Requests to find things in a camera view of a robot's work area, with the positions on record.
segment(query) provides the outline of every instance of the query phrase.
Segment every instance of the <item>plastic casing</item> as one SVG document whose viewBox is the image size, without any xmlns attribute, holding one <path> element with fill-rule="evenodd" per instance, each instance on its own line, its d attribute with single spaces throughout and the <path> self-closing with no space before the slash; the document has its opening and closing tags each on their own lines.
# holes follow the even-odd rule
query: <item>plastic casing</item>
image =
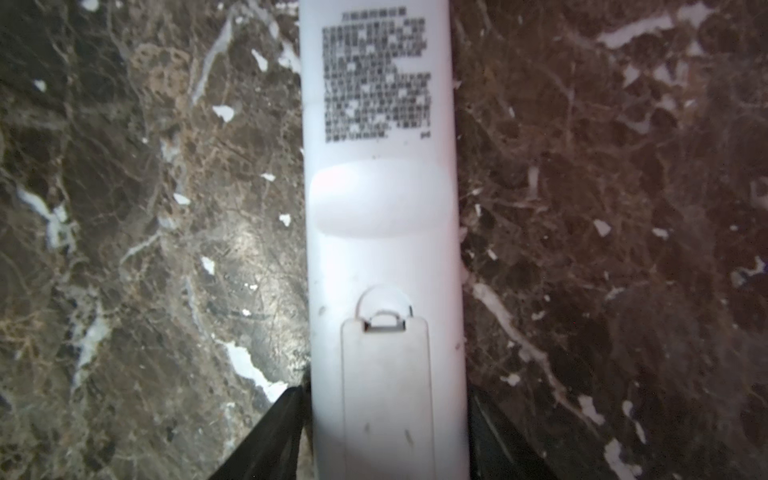
<svg viewBox="0 0 768 480">
<path fill-rule="evenodd" d="M 323 29 L 343 25 L 345 12 L 401 7 L 408 17 L 425 19 L 426 49 L 395 64 L 400 72 L 430 74 L 429 126 L 393 128 L 384 138 L 326 141 Z M 301 0 L 300 42 L 317 475 L 467 479 L 448 0 Z M 343 340 L 345 324 L 379 310 L 413 317 L 408 341 L 417 352 L 406 351 L 396 337 L 377 337 L 360 348 L 359 339 L 373 337 L 359 335 L 356 327 Z M 402 365 L 412 369 L 404 372 Z M 359 398 L 352 399 L 356 392 Z M 401 424 L 403 434 L 393 435 Z M 356 440 L 361 432 L 373 438 L 369 445 Z M 432 454 L 389 470 L 376 466 L 408 448 Z M 360 473 L 366 462 L 371 472 Z"/>
</svg>

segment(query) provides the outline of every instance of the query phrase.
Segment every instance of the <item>black object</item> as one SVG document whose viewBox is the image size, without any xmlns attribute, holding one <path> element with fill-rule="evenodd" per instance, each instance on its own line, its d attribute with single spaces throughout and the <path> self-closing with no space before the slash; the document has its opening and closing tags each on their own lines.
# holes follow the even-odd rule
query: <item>black object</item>
<svg viewBox="0 0 768 480">
<path fill-rule="evenodd" d="M 295 480 L 309 404 L 308 389 L 286 390 L 209 480 Z M 468 410 L 472 480 L 557 480 L 487 393 L 470 387 Z"/>
</svg>

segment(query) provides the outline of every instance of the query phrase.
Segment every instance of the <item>brown marble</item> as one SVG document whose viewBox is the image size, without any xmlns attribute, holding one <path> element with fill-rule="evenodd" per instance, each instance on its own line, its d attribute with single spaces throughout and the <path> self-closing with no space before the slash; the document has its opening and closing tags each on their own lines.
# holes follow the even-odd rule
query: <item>brown marble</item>
<svg viewBox="0 0 768 480">
<path fill-rule="evenodd" d="M 295 9 L 0 18 L 0 475 L 206 478 L 269 405 L 232 348 L 309 361 Z M 452 30 L 470 379 L 563 479 L 767 477 L 768 6 Z"/>
</svg>

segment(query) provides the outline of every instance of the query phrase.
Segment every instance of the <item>white vein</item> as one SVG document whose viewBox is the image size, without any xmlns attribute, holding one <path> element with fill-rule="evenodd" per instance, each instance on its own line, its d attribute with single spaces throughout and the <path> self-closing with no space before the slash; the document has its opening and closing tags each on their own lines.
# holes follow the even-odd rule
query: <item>white vein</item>
<svg viewBox="0 0 768 480">
<path fill-rule="evenodd" d="M 624 114 L 619 115 L 616 119 L 640 135 L 645 135 L 650 131 L 650 112 L 645 114 L 643 121 L 630 120 Z"/>
<path fill-rule="evenodd" d="M 637 480 L 637 476 L 643 474 L 639 465 L 627 465 L 621 460 L 621 443 L 616 439 L 605 446 L 603 458 L 619 480 Z"/>
<path fill-rule="evenodd" d="M 258 17 L 259 20 L 261 20 L 265 24 L 269 24 L 270 22 L 274 22 L 274 18 L 272 18 L 272 15 L 265 9 L 261 8 L 259 6 L 259 2 L 257 0 L 247 0 L 248 1 L 248 8 Z"/>
<path fill-rule="evenodd" d="M 78 364 L 72 379 L 73 390 L 82 385 L 83 381 L 88 377 L 89 373 L 84 368 L 93 362 L 99 345 L 112 333 L 112 326 L 104 316 L 104 307 L 101 305 L 101 299 L 96 299 L 94 313 L 94 321 L 86 330 L 85 335 L 75 343 L 80 348 L 80 356 L 78 357 Z"/>
<path fill-rule="evenodd" d="M 707 17 L 715 12 L 714 8 L 707 7 L 704 2 L 696 2 L 693 5 L 684 5 L 677 10 L 677 20 L 688 22 L 694 28 L 699 28 Z"/>
<path fill-rule="evenodd" d="M 658 17 L 643 18 L 618 30 L 601 33 L 597 40 L 608 48 L 621 48 L 643 34 L 669 30 L 672 27 L 674 27 L 672 18 L 668 14 L 664 14 Z"/>
<path fill-rule="evenodd" d="M 250 54 L 256 59 L 256 63 L 259 65 L 259 70 L 266 71 L 270 67 L 270 62 L 264 58 L 261 53 L 256 51 L 255 48 L 250 49 Z"/>
<path fill-rule="evenodd" d="M 633 407 L 634 406 L 632 405 L 632 402 L 630 402 L 629 400 L 624 400 L 621 403 L 621 411 L 624 412 L 624 416 L 626 416 L 627 418 L 631 419 L 632 418 L 632 409 L 633 409 Z"/>
<path fill-rule="evenodd" d="M 600 415 L 594 407 L 592 397 L 579 395 L 578 404 L 581 407 L 581 412 L 584 413 L 584 416 L 592 422 L 595 422 L 597 425 L 603 425 L 605 423 L 605 417 Z"/>
<path fill-rule="evenodd" d="M 82 0 L 82 2 L 80 2 L 80 6 L 89 12 L 96 12 L 98 10 L 99 4 L 98 0 Z"/>
<path fill-rule="evenodd" d="M 643 426 L 640 425 L 640 422 L 637 420 L 634 421 L 634 432 L 637 435 L 637 437 L 640 439 L 641 442 L 643 442 L 643 445 L 646 445 L 648 441 L 645 438 L 645 430 L 643 430 Z"/>
<path fill-rule="evenodd" d="M 508 376 L 499 377 L 499 379 L 509 386 L 517 386 L 521 380 L 520 375 L 517 373 L 510 373 Z"/>
<path fill-rule="evenodd" d="M 626 290 L 626 288 L 622 286 L 615 286 L 611 289 L 610 292 L 608 292 L 605 295 L 605 301 L 610 302 L 611 300 L 615 299 L 617 296 L 619 296 L 619 293 L 622 293 Z"/>
<path fill-rule="evenodd" d="M 659 108 L 663 108 L 664 110 L 671 113 L 674 113 L 675 110 L 677 110 L 677 102 L 675 102 L 674 98 L 670 94 L 661 95 L 661 100 L 659 100 L 656 105 Z"/>
<path fill-rule="evenodd" d="M 165 230 L 176 230 L 179 226 L 173 217 L 166 217 L 165 215 L 157 215 L 157 223 Z"/>
<path fill-rule="evenodd" d="M 201 257 L 200 263 L 203 264 L 204 270 L 208 272 L 209 275 L 214 275 L 216 273 L 216 262 L 214 262 L 212 259 L 208 257 Z"/>
<path fill-rule="evenodd" d="M 277 2 L 275 8 L 280 12 L 295 17 L 299 14 L 299 0 L 292 0 L 291 2 Z"/>
<path fill-rule="evenodd" d="M 576 415 L 592 432 L 594 432 L 594 428 L 589 422 L 589 419 L 568 399 L 568 390 L 560 380 L 554 376 L 547 353 L 537 348 L 520 330 L 515 328 L 512 323 L 512 314 L 504 306 L 504 303 L 502 302 L 502 299 L 499 298 L 498 294 L 493 291 L 490 286 L 476 281 L 473 275 L 468 276 L 466 283 L 472 290 L 472 296 L 485 305 L 485 308 L 496 317 L 499 326 L 507 334 L 507 337 L 520 345 L 520 351 L 518 353 L 520 358 L 525 362 L 533 359 L 544 371 L 547 382 L 552 388 L 552 396 L 555 401 L 569 412 Z"/>
<path fill-rule="evenodd" d="M 701 48 L 698 41 L 694 40 L 688 45 L 688 48 L 685 49 L 685 54 L 689 57 L 700 57 L 701 55 L 704 55 L 704 49 Z"/>
<path fill-rule="evenodd" d="M 598 235 L 601 237 L 605 237 L 611 232 L 611 225 L 608 225 L 604 220 L 592 220 L 592 224 L 594 225 L 594 228 L 598 230 Z"/>
<path fill-rule="evenodd" d="M 219 54 L 222 54 L 227 51 L 230 47 L 230 43 L 232 42 L 232 17 L 228 16 L 227 20 L 224 22 L 224 26 L 221 28 L 221 31 L 219 32 L 219 36 L 214 42 L 214 44 L 210 47 L 210 50 L 205 55 L 205 59 L 203 60 L 203 70 L 200 73 L 200 79 L 197 81 L 197 86 L 194 89 L 194 93 L 192 94 L 192 105 L 196 105 L 197 102 L 200 100 L 200 97 L 202 97 L 205 94 L 205 88 L 208 85 L 208 77 L 210 76 L 210 70 L 214 66 L 214 62 L 216 61 L 216 57 L 219 56 Z"/>
<path fill-rule="evenodd" d="M 283 68 L 288 68 L 295 74 L 301 75 L 301 60 L 296 55 L 296 51 L 293 49 L 291 42 L 283 40 L 283 51 L 277 59 L 278 65 Z"/>
<path fill-rule="evenodd" d="M 275 40 L 280 38 L 280 25 L 277 23 L 277 20 L 273 19 L 272 21 L 270 21 L 266 29 L 270 32 L 270 35 L 272 35 L 272 38 L 274 38 Z"/>
<path fill-rule="evenodd" d="M 192 203 L 192 200 L 182 194 L 174 194 L 174 200 L 176 200 L 177 204 L 182 206 L 186 206 Z"/>
<path fill-rule="evenodd" d="M 651 72 L 651 75 L 657 81 L 660 81 L 663 84 L 669 85 L 670 87 L 673 87 L 675 85 L 684 86 L 688 83 L 688 80 L 687 80 L 688 71 L 689 71 L 688 63 L 684 61 L 680 61 L 675 66 L 674 77 L 670 72 L 670 69 L 667 67 L 667 64 L 664 64 L 664 63 L 657 66 Z"/>
<path fill-rule="evenodd" d="M 230 123 L 235 116 L 235 110 L 229 105 L 214 105 L 211 108 L 218 118 L 224 120 L 225 124 Z"/>
<path fill-rule="evenodd" d="M 662 240 L 668 240 L 669 237 L 670 237 L 670 233 L 668 231 L 666 231 L 665 229 L 663 229 L 663 228 L 653 228 L 653 229 L 650 230 L 650 232 L 654 236 L 659 237 Z"/>
<path fill-rule="evenodd" d="M 75 222 L 69 222 L 67 209 L 64 204 L 58 205 L 53 212 L 48 209 L 48 205 L 37 194 L 33 194 L 24 188 L 16 189 L 18 199 L 27 204 L 38 215 L 43 217 L 47 223 L 45 225 L 45 239 L 49 250 L 60 250 L 66 248 L 68 252 L 77 249 L 74 240 L 74 232 L 77 229 Z"/>
<path fill-rule="evenodd" d="M 624 88 L 632 85 L 640 77 L 640 71 L 632 64 L 624 67 Z"/>
<path fill-rule="evenodd" d="M 143 249 L 152 245 L 152 243 L 155 243 L 158 238 L 160 238 L 160 232 L 155 232 L 154 235 L 147 238 L 146 240 L 140 243 L 137 243 L 136 245 L 133 245 L 131 248 L 127 250 L 127 252 L 125 252 L 125 255 L 123 255 L 123 257 L 120 258 L 120 265 L 125 263 L 125 261 L 131 258 L 133 255 L 136 255 L 137 253 L 141 252 Z"/>
<path fill-rule="evenodd" d="M 740 266 L 730 273 L 730 281 L 733 288 L 739 288 L 746 283 L 751 276 L 760 275 L 766 272 L 766 264 L 760 257 L 755 257 L 755 267 L 753 269 Z"/>
<path fill-rule="evenodd" d="M 161 138 L 160 153 L 163 155 L 163 160 L 169 164 L 172 164 L 176 160 L 176 157 L 181 154 L 181 146 L 179 145 L 179 140 L 177 138 L 170 140 Z"/>
<path fill-rule="evenodd" d="M 235 373 L 251 380 L 254 385 L 261 388 L 271 403 L 275 403 L 286 391 L 288 385 L 285 382 L 271 382 L 261 370 L 253 365 L 253 360 L 251 360 L 247 349 L 235 345 L 235 342 L 220 342 L 220 344 L 227 348 L 227 355 L 230 357 L 230 363 Z"/>
</svg>

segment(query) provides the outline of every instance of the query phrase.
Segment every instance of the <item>marble surface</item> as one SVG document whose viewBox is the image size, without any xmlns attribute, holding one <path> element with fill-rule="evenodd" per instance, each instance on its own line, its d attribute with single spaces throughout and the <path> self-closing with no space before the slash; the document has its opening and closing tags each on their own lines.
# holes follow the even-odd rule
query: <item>marble surface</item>
<svg viewBox="0 0 768 480">
<path fill-rule="evenodd" d="M 0 475 L 206 478 L 309 362 L 296 3 L 0 18 Z M 768 6 L 452 32 L 470 379 L 564 480 L 767 477 Z"/>
</svg>

